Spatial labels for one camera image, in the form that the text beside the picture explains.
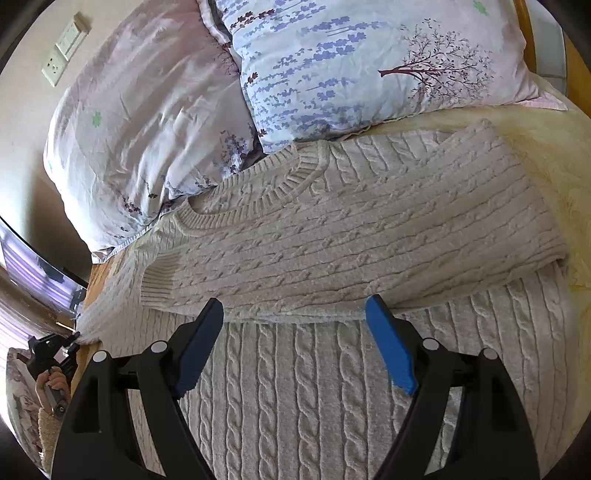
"switch panel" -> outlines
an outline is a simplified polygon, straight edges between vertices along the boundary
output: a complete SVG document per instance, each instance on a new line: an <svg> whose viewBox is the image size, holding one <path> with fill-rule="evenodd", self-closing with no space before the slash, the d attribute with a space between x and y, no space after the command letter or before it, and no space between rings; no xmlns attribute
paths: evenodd
<svg viewBox="0 0 591 480"><path fill-rule="evenodd" d="M59 40L56 42L56 47L60 50L67 61L70 61L74 52L82 43L88 34L87 28L84 25L81 17L76 14L66 29L61 34Z"/></svg>
<svg viewBox="0 0 591 480"><path fill-rule="evenodd" d="M88 28L84 24L82 16L80 14L74 15L55 45L51 46L47 60L41 67L43 75L53 86L57 85L72 55L87 35Z"/></svg>

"electrical outlet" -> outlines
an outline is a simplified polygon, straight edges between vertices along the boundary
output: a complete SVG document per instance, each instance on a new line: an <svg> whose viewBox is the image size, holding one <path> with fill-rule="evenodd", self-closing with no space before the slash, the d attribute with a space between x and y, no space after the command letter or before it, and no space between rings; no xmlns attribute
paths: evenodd
<svg viewBox="0 0 591 480"><path fill-rule="evenodd" d="M47 56L46 62L43 64L41 71L49 83L51 83L53 86L56 86L67 65L68 61L66 58L61 54L56 46L53 46L49 52L49 55Z"/></svg>

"blue gripper pad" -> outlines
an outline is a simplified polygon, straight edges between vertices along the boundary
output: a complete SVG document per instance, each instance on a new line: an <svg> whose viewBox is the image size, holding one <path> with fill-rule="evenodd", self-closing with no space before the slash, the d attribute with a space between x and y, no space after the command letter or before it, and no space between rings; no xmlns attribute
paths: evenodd
<svg viewBox="0 0 591 480"><path fill-rule="evenodd" d="M390 311L384 311L380 300L379 296L372 296L365 303L365 318L369 330L394 385L402 388L408 395L413 395L418 388L413 371L413 357L392 325Z"/></svg>
<svg viewBox="0 0 591 480"><path fill-rule="evenodd" d="M174 393L178 398L195 388L207 359L213 350L217 336L223 327L223 309L212 309L178 360L178 381Z"/></svg>

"ribbed hem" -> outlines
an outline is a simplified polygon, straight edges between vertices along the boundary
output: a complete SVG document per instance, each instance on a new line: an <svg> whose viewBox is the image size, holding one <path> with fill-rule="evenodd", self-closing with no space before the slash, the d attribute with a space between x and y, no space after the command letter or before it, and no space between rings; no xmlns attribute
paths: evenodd
<svg viewBox="0 0 591 480"><path fill-rule="evenodd" d="M211 214L196 212L186 200L174 212L175 223L183 235L194 236L196 230L222 228L276 212L297 198L324 173L329 162L329 143L317 141L295 145L271 155L238 175L225 179L212 191L212 195L221 196L230 188L248 183L254 176L295 161L298 161L295 170L288 173L277 187L257 200L236 209Z"/></svg>
<svg viewBox="0 0 591 480"><path fill-rule="evenodd" d="M180 268L181 255L178 252L165 254L147 268L142 278L141 303L155 308L172 302L174 275Z"/></svg>

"white screw cap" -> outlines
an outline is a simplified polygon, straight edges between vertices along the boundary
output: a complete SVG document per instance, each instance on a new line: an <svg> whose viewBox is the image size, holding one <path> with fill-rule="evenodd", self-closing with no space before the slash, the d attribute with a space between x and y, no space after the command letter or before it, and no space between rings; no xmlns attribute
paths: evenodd
<svg viewBox="0 0 591 480"><path fill-rule="evenodd" d="M492 348L485 348L483 353L484 356L489 360L496 360L499 358L499 354L496 353Z"/></svg>
<svg viewBox="0 0 591 480"><path fill-rule="evenodd" d="M435 351L439 348L439 342L437 340L435 340L435 338L425 338L423 340L423 346L427 350Z"/></svg>
<svg viewBox="0 0 591 480"><path fill-rule="evenodd" d="M96 363L100 363L102 361L104 361L107 358L107 352L105 352L104 350L99 350L98 352L96 352L93 356L92 359L96 362Z"/></svg>
<svg viewBox="0 0 591 480"><path fill-rule="evenodd" d="M159 342L154 342L150 347L154 353L162 353L168 348L168 344L160 340Z"/></svg>

